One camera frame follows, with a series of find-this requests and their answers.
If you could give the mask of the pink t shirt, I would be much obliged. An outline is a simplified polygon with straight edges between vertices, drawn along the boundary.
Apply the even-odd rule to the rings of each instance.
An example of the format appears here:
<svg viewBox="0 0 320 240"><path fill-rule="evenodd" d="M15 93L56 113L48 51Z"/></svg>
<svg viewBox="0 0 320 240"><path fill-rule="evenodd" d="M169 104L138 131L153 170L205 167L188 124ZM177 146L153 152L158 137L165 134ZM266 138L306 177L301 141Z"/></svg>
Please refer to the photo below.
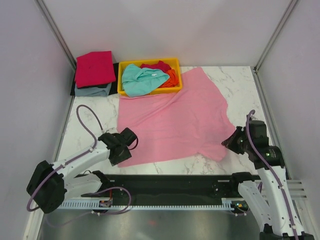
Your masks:
<svg viewBox="0 0 320 240"><path fill-rule="evenodd" d="M177 93L119 99L117 129L132 130L138 145L120 168L178 160L195 154L221 161L222 142L235 131L228 103L201 67L181 75Z"/></svg>

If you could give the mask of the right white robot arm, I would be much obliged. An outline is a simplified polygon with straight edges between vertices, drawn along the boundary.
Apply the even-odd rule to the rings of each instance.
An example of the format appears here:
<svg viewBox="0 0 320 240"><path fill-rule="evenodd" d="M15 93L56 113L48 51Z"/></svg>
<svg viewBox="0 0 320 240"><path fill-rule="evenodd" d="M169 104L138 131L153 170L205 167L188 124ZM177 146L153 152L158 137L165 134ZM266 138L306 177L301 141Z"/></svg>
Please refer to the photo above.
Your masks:
<svg viewBox="0 0 320 240"><path fill-rule="evenodd" d="M267 126L248 118L244 127L221 143L236 154L247 154L257 170L266 197L263 197L249 172L231 175L229 191L242 196L260 228L261 240L313 240L296 213L288 187L284 158L279 147L271 146Z"/></svg>

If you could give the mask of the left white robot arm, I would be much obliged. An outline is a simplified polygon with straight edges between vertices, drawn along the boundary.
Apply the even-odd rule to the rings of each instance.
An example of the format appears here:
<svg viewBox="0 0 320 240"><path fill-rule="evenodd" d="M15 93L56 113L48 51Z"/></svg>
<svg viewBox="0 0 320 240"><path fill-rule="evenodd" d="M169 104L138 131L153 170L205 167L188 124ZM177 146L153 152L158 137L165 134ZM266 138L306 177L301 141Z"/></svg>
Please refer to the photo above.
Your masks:
<svg viewBox="0 0 320 240"><path fill-rule="evenodd" d="M32 212L31 203L35 202L36 210L49 214L67 199L86 194L106 196L110 185L101 171L80 174L103 161L115 166L128 160L132 156L130 146L136 148L138 143L138 136L127 127L120 133L106 132L94 137L91 146L69 158L54 163L40 162L26 188L30 195L27 210Z"/></svg>

